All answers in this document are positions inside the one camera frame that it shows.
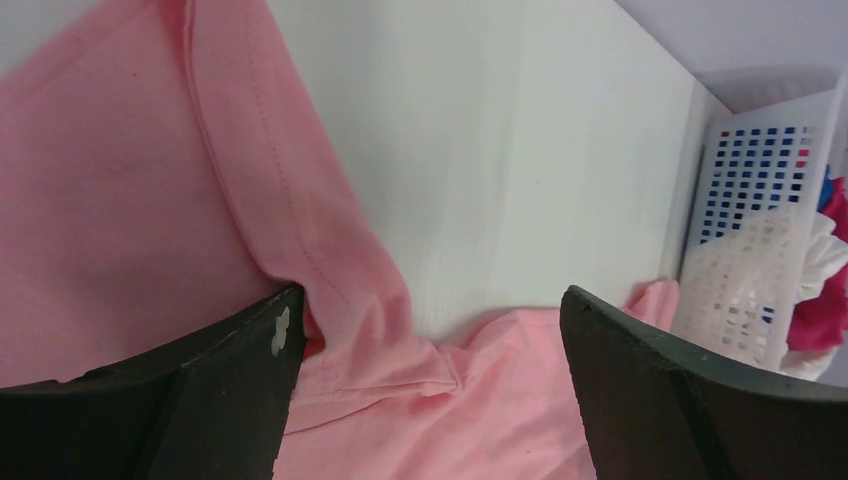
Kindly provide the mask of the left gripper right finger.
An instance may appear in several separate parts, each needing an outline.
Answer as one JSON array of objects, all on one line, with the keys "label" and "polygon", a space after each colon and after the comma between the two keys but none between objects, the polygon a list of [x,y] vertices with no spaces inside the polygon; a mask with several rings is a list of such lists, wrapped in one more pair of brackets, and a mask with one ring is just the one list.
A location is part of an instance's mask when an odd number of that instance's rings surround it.
[{"label": "left gripper right finger", "polygon": [[578,286],[560,328],[601,479],[843,479],[847,391],[748,366]]}]

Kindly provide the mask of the pink t shirt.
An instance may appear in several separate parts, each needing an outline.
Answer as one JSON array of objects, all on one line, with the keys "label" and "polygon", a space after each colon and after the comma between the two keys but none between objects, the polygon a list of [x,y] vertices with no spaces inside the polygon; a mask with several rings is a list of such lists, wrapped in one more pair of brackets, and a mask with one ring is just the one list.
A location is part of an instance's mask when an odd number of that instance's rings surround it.
[{"label": "pink t shirt", "polygon": [[102,1],[1,80],[1,392],[305,293],[270,479],[592,479],[573,284],[668,330],[598,1]]}]

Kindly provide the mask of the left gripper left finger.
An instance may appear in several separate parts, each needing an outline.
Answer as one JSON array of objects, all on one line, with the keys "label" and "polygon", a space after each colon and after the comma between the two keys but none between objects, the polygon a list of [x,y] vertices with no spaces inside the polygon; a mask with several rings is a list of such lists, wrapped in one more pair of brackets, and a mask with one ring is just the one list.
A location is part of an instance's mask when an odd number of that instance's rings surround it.
[{"label": "left gripper left finger", "polygon": [[306,347],[290,285],[68,382],[1,392],[5,479],[270,479]]}]

